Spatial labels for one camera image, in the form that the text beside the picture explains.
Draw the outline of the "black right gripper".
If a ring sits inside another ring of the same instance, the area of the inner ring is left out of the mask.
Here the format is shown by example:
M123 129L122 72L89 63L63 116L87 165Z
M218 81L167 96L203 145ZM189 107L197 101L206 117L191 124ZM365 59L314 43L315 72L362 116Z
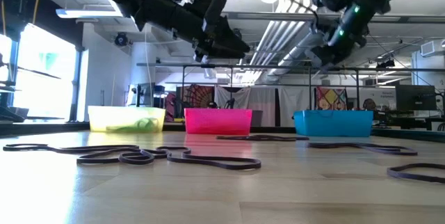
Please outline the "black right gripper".
M339 18L317 18L311 30L322 35L323 44L310 49L311 66L326 72L348 58L355 47L364 47L368 23L375 15L374 5L373 0L355 0Z

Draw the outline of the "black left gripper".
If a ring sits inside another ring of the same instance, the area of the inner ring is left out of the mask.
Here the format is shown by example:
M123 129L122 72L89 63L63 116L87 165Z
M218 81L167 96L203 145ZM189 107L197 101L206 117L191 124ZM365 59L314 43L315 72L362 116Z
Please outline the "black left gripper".
M225 0L198 0L181 6L168 0L142 0L133 14L139 30L146 23L169 32L172 37L192 44L193 59L208 63L210 59L240 59L250 47L229 27L220 14Z

